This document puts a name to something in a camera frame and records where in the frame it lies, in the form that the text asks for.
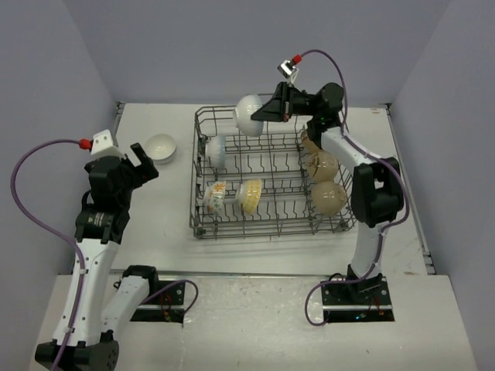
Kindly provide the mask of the light blue bowl rack end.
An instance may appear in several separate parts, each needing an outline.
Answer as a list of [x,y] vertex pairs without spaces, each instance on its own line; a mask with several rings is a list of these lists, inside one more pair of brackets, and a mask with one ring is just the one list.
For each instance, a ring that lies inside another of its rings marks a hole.
[[226,160],[226,138],[224,135],[211,137],[205,147],[205,155],[210,160],[210,164],[217,170],[225,168]]

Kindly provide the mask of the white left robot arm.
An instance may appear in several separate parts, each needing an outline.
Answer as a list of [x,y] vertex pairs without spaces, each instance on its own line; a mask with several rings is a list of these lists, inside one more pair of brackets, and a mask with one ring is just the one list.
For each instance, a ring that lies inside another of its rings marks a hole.
[[49,370],[113,370],[118,337],[141,303],[161,293],[155,267],[131,265],[110,303],[105,285],[130,220],[132,193],[156,179],[158,170],[139,143],[134,165],[115,145],[94,139],[84,166],[90,188],[75,222],[75,260],[67,301],[53,337],[36,347],[35,361]]

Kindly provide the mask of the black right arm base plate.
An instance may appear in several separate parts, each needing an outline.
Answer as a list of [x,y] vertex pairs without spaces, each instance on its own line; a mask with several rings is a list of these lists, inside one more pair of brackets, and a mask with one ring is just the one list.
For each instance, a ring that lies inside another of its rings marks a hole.
[[331,284],[321,287],[325,324],[395,320],[387,279],[382,274],[358,284],[339,284],[343,277],[337,274],[331,278]]

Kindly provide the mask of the light blue bowl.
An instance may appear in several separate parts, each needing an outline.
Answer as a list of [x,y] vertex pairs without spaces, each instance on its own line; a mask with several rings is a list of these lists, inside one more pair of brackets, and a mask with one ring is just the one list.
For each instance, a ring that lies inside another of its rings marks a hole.
[[144,145],[145,153],[156,165],[170,162],[176,153],[175,139],[168,134],[155,134]]
[[251,115],[261,107],[262,101],[257,94],[244,96],[238,101],[232,113],[234,126],[240,133],[254,138],[262,135],[265,123],[251,118]]

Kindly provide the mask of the beige bowl with flower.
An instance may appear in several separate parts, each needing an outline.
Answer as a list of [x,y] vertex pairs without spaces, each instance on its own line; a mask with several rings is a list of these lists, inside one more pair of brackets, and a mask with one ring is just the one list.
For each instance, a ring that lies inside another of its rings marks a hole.
[[309,139],[309,136],[308,136],[306,130],[302,131],[300,138],[301,138],[301,142],[302,142],[303,147],[307,150],[308,153],[314,154],[314,153],[317,153],[318,151],[320,151],[318,146],[313,141],[311,141]]

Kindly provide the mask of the beige bowl with plant drawing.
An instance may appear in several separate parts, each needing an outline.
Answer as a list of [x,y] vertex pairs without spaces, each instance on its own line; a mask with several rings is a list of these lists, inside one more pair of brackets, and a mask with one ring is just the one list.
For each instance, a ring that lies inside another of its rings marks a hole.
[[325,151],[311,154],[306,161],[306,171],[310,178],[317,183],[333,181],[338,170],[338,160]]

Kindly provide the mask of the plain beige bowl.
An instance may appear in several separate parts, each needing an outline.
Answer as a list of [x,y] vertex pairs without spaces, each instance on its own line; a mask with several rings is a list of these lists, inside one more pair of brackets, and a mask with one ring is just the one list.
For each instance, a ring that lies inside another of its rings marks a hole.
[[325,216],[335,216],[345,206],[347,194],[345,189],[333,182],[317,183],[311,191],[313,205],[319,213]]

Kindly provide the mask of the orange green floral bowl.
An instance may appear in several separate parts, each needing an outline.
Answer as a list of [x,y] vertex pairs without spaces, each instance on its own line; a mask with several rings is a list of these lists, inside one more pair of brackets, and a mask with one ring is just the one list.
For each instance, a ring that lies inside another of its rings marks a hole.
[[220,214],[224,206],[226,188],[226,181],[217,181],[207,186],[203,197],[203,205],[206,207],[208,213],[213,215]]

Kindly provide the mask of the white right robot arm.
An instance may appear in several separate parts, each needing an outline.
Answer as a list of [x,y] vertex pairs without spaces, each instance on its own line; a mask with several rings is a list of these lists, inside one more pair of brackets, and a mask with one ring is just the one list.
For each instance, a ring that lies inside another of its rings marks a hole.
[[252,115],[256,121],[286,122],[293,116],[308,116],[309,139],[336,157],[352,175],[350,205],[358,222],[355,254],[348,266],[346,297],[355,304],[365,302],[381,275],[381,253],[388,229],[398,225],[401,210],[408,210],[406,188],[399,161],[382,158],[359,144],[344,127],[340,115],[344,89],[328,83],[315,94],[280,82],[268,101]]

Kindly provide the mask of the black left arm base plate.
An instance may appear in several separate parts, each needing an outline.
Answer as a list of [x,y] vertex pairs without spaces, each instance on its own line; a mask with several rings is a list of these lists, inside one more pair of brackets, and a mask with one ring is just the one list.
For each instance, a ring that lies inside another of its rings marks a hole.
[[185,286],[185,283],[177,284],[144,305],[140,305],[131,317],[131,321],[182,324],[185,311]]

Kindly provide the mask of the yellow dotted bowl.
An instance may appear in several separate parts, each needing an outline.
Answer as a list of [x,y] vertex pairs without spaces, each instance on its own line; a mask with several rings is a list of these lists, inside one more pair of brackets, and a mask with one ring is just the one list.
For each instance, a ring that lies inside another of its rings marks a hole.
[[250,179],[240,184],[235,199],[245,213],[252,215],[258,207],[261,193],[262,180]]

